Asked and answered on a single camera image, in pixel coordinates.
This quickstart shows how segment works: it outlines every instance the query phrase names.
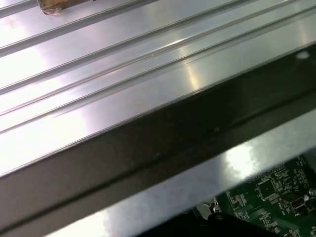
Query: metal groove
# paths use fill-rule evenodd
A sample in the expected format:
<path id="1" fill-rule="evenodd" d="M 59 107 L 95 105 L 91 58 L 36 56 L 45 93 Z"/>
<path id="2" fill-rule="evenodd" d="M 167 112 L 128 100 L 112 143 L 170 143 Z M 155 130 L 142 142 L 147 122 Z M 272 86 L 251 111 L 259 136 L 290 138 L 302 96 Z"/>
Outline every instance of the metal groove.
<path id="1" fill-rule="evenodd" d="M 5 6 L 3 8 L 0 8 L 0 18 L 12 15 L 20 11 L 27 10 L 37 5 L 38 5 L 37 0 L 23 0 L 23 1 L 17 2 L 16 4 Z"/>
<path id="2" fill-rule="evenodd" d="M 130 11 L 132 9 L 145 6 L 147 4 L 153 3 L 158 0 L 131 0 L 125 4 L 119 5 L 117 7 L 98 12 L 96 14 L 84 17 L 77 21 L 71 22 L 69 24 L 63 25 L 61 27 L 46 31 L 44 33 L 20 40 L 18 42 L 6 45 L 0 48 L 0 58 L 7 56 L 11 53 L 23 50 L 25 48 L 37 45 L 39 43 L 51 40 L 58 36 L 73 32 L 75 30 L 81 29 L 83 27 L 92 25 L 94 23 L 106 20 L 108 18 L 117 16 L 124 12 Z"/>
<path id="3" fill-rule="evenodd" d="M 225 50 L 229 47 L 232 47 L 234 45 L 237 45 L 243 41 L 246 41 L 246 40 L 250 40 L 250 39 L 253 39 L 257 36 L 260 36 L 264 33 L 267 33 L 267 32 L 270 32 L 272 30 L 275 30 L 275 29 L 278 29 L 282 26 L 285 26 L 287 24 L 290 24 L 294 21 L 297 21 L 299 19 L 302 19 L 302 18 L 305 18 L 305 17 L 308 17 L 312 14 L 315 14 L 316 13 L 316 5 L 315 6 L 312 6 L 308 9 L 304 9 L 303 11 L 300 11 L 300 12 L 297 12 L 297 13 L 294 13 L 294 14 L 291 14 L 289 16 L 286 16 L 286 17 L 283 17 L 279 20 L 276 20 L 276 21 L 273 21 L 269 24 L 266 24 L 266 25 L 263 25 L 261 27 L 258 27 L 252 31 L 249 31 L 249 32 L 246 32 L 244 34 L 241 34 L 241 35 L 238 35 L 238 36 L 235 36 L 235 37 L 232 37 L 230 39 L 227 39 L 227 40 L 224 40 L 218 44 L 215 44 L 215 45 L 212 45 L 210 47 L 206 47 L 204 49 L 201 49 L 199 51 L 196 51 L 192 54 L 189 54 L 189 55 L 186 55 L 184 57 L 181 57 L 181 58 L 178 58 L 176 60 L 173 60 L 171 62 L 168 62 L 166 64 L 163 64 L 163 65 L 160 65 L 159 67 L 155 67 L 153 69 L 150 69 L 146 72 L 143 72 L 141 74 L 138 74 L 138 75 L 135 75 L 133 77 L 129 77 L 125 80 L 122 80 L 118 83 L 115 83 L 115 84 L 112 84 L 110 86 L 107 86 L 107 87 L 104 87 L 100 90 L 97 90 L 91 94 L 87 94 L 81 98 L 78 98 L 76 100 L 73 100 L 69 103 L 66 103 L 60 107 L 57 107 L 55 109 L 52 109 L 52 110 L 49 110 L 49 111 L 46 111 L 42 114 L 39 114 L 37 115 L 36 117 L 33 117 L 31 119 L 28 119 L 20 124 L 17 124 L 17 125 L 14 125 L 10 128 L 7 128 L 7 129 L 4 129 L 2 131 L 0 131 L 0 134 L 3 134 L 3 133 L 6 133 L 10 130 L 13 130 L 17 127 L 20 127 L 20 126 L 23 126 L 29 122 L 32 122 L 32 121 L 36 121 L 42 117 L 45 117 L 47 116 L 48 114 L 51 114 L 55 111 L 58 111 L 58 110 L 62 110 L 64 108 L 68 108 L 70 106 L 72 106 L 73 108 L 71 108 L 70 110 L 67 110 L 67 112 L 73 110 L 73 109 L 77 109 L 81 106 L 84 106 L 86 104 L 89 104 L 89 103 L 92 103 L 94 101 L 97 101 L 101 98 L 105 98 L 105 97 L 108 97 L 108 96 L 111 96 L 115 93 L 118 93 L 120 91 L 123 91 L 129 87 L 132 87 L 132 86 L 135 86 L 137 84 L 140 84 L 144 81 L 146 81 L 147 79 L 145 78 L 145 75 L 148 75 L 148 74 L 152 74 L 153 72 L 156 72 L 156 71 L 161 71 L 161 70 L 167 70 L 168 67 L 171 67 L 173 65 L 176 65 L 178 63 L 180 63 L 181 61 L 183 60 L 187 60 L 189 58 L 191 58 L 191 61 L 195 61 L 199 58 L 202 58 L 202 57 L 205 57 L 205 56 L 209 56 L 210 54 L 213 54 L 213 53 L 216 53 L 216 52 L 219 52 L 221 50 Z"/>
<path id="4" fill-rule="evenodd" d="M 269 7 L 269 8 L 263 9 L 263 10 L 260 10 L 260 11 L 258 11 L 258 12 L 254 12 L 254 13 L 252 13 L 252 14 L 249 14 L 249 15 L 245 16 L 245 17 L 241 17 L 240 19 L 237 19 L 237 20 L 231 21 L 231 22 L 229 22 L 229 23 L 226 23 L 226 24 L 224 24 L 224 25 L 221 25 L 221 26 L 219 26 L 219 27 L 213 28 L 213 29 L 211 29 L 211 30 L 209 30 L 209 31 L 205 31 L 205 32 L 202 32 L 202 33 L 200 33 L 200 34 L 194 35 L 194 36 L 192 36 L 192 37 L 190 37 L 190 38 L 187 38 L 187 39 L 184 39 L 184 40 L 182 40 L 182 41 L 179 41 L 179 42 L 177 42 L 177 43 L 175 43 L 175 44 L 167 45 L 167 46 L 165 46 L 165 47 L 163 47 L 163 48 L 159 48 L 159 49 L 156 50 L 156 51 L 153 51 L 153 52 L 151 52 L 151 53 L 147 53 L 147 54 L 142 55 L 142 56 L 140 56 L 140 57 L 134 58 L 134 59 L 132 59 L 132 60 L 126 61 L 126 62 L 124 62 L 124 63 L 122 63 L 122 64 L 117 65 L 117 66 L 114 66 L 114 67 L 112 67 L 112 68 L 109 68 L 109 69 L 103 71 L 102 73 L 93 75 L 93 76 L 91 76 L 91 77 L 89 77 L 89 78 L 85 78 L 85 79 L 80 80 L 80 81 L 77 81 L 77 82 L 75 82 L 75 83 L 73 83 L 73 84 L 70 84 L 70 85 L 68 85 L 68 86 L 62 87 L 62 88 L 60 88 L 59 90 L 56 90 L 56 91 L 53 91 L 53 92 L 51 92 L 51 93 L 48 93 L 48 94 L 46 94 L 46 95 L 44 95 L 44 96 L 38 97 L 37 99 L 27 101 L 27 102 L 25 102 L 25 103 L 23 103 L 23 104 L 20 104 L 19 106 L 16 106 L 16 107 L 11 108 L 10 110 L 3 111 L 3 112 L 0 113 L 0 116 L 1 116 L 1 115 L 5 115 L 5 114 L 7 114 L 7 113 L 10 113 L 10 112 L 12 112 L 12 111 L 14 111 L 14 110 L 20 109 L 20 108 L 22 108 L 22 107 L 24 107 L 24 106 L 30 105 L 30 104 L 32 104 L 32 103 L 36 103 L 36 102 L 38 102 L 38 101 L 40 101 L 40 100 L 43 100 L 43 99 L 48 98 L 48 97 L 50 97 L 50 96 L 53 96 L 53 95 L 55 95 L 55 94 L 57 94 L 57 93 L 60 93 L 60 92 L 62 92 L 62 91 L 68 90 L 68 89 L 70 89 L 70 88 L 73 88 L 74 86 L 78 86 L 78 85 L 80 85 L 80 84 L 82 84 L 82 83 L 85 83 L 85 82 L 87 82 L 87 81 L 89 81 L 89 80 L 93 80 L 93 79 L 95 79 L 95 78 L 97 78 L 97 77 L 99 77 L 99 76 L 102 76 L 102 75 L 111 73 L 111 72 L 113 72 L 113 71 L 115 71 L 115 70 L 118 70 L 118 69 L 123 68 L 123 67 L 125 67 L 125 66 L 128 66 L 128 65 L 130 65 L 130 64 L 133 64 L 133 63 L 136 63 L 136 62 L 139 62 L 139 61 L 142 61 L 142 60 L 151 58 L 153 55 L 156 56 L 156 55 L 158 55 L 158 54 L 164 53 L 164 52 L 166 52 L 166 51 L 169 51 L 169 50 L 171 50 L 171 49 L 177 48 L 177 47 L 182 46 L 182 45 L 184 45 L 184 44 L 190 43 L 190 42 L 192 42 L 192 41 L 194 41 L 194 40 L 197 40 L 197 39 L 199 39 L 199 38 L 201 38 L 201 37 L 203 37 L 203 36 L 206 36 L 206 35 L 208 35 L 208 34 L 214 33 L 214 32 L 216 32 L 216 31 L 222 30 L 222 29 L 224 29 L 224 28 L 230 27 L 230 26 L 232 26 L 232 25 L 234 25 L 234 24 L 238 24 L 238 23 L 240 23 L 240 22 L 242 22 L 242 21 L 245 21 L 245 20 L 248 20 L 248 19 L 250 19 L 250 18 L 256 17 L 256 16 L 258 16 L 258 15 L 260 15 L 260 14 L 264 14 L 264 13 L 269 12 L 269 11 L 271 11 L 271 10 L 277 9 L 277 8 L 279 8 L 279 7 L 281 7 L 281 6 L 284 6 L 284 5 L 286 5 L 286 4 L 292 3 L 292 2 L 294 2 L 294 1 L 297 1 L 297 0 L 289 0 L 289 1 L 280 2 L 280 3 L 278 3 L 278 4 L 276 4 L 276 5 L 272 6 L 272 7 Z"/>
<path id="5" fill-rule="evenodd" d="M 0 88 L 0 95 L 3 95 L 5 93 L 16 90 L 20 87 L 26 86 L 30 83 L 33 83 L 33 82 L 36 82 L 36 81 L 39 81 L 42 79 L 49 79 L 51 76 L 62 73 L 63 71 L 69 70 L 71 68 L 76 68 L 78 66 L 88 64 L 89 62 L 93 62 L 94 60 L 105 57 L 108 54 L 111 54 L 111 53 L 116 52 L 118 50 L 122 50 L 122 49 L 124 49 L 124 48 L 126 48 L 134 43 L 137 43 L 137 42 L 140 42 L 144 39 L 147 39 L 147 38 L 153 37 L 155 35 L 164 33 L 166 31 L 169 31 L 169 30 L 174 29 L 176 27 L 180 27 L 180 26 L 188 24 L 188 23 L 193 23 L 197 20 L 201 20 L 204 17 L 209 17 L 211 14 L 217 14 L 217 13 L 222 12 L 222 11 L 227 11 L 231 8 L 235 8 L 237 5 L 242 5 L 242 4 L 245 4 L 246 2 L 252 2 L 252 1 L 253 0 L 235 0 L 233 2 L 221 5 L 221 6 L 216 7 L 216 8 L 206 10 L 205 12 L 202 12 L 202 13 L 193 15 L 191 17 L 185 18 L 183 20 L 174 22 L 174 23 L 169 24 L 167 26 L 157 28 L 153 31 L 147 32 L 147 33 L 139 35 L 137 37 L 133 37 L 131 39 L 122 41 L 120 43 L 111 45 L 107 48 L 93 52 L 93 53 L 88 54 L 84 57 L 81 57 L 81 58 L 78 58 L 78 59 L 73 60 L 71 62 L 65 63 L 65 64 L 60 65 L 58 67 L 52 68 L 52 69 L 47 70 L 45 72 L 42 72 L 40 74 L 34 75 L 30 78 L 26 78 L 24 80 L 21 80 L 21 81 L 15 82 L 13 84 L 7 85 L 3 88 Z"/>

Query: electronic component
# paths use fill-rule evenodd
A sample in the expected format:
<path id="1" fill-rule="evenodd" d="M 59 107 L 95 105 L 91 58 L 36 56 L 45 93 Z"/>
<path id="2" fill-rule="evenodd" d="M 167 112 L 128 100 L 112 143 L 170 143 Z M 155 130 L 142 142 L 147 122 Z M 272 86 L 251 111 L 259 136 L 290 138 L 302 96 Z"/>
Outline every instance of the electronic component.
<path id="1" fill-rule="evenodd" d="M 288 193 L 282 197 L 280 200 L 283 201 L 286 205 L 288 205 L 293 212 L 296 212 L 301 207 L 305 206 L 304 197 L 295 194 L 295 193 Z"/>
<path id="2" fill-rule="evenodd" d="M 287 237 L 316 237 L 316 174 L 299 156 L 219 195 L 223 213 Z"/>

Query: metal edge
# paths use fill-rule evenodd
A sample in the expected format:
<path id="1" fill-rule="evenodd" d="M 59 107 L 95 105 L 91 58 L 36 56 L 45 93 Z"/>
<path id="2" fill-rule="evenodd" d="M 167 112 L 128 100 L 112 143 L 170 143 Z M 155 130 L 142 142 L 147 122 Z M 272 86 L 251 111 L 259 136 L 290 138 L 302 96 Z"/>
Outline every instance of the metal edge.
<path id="1" fill-rule="evenodd" d="M 135 236 L 315 146 L 316 110 L 129 197 L 48 237 Z"/>

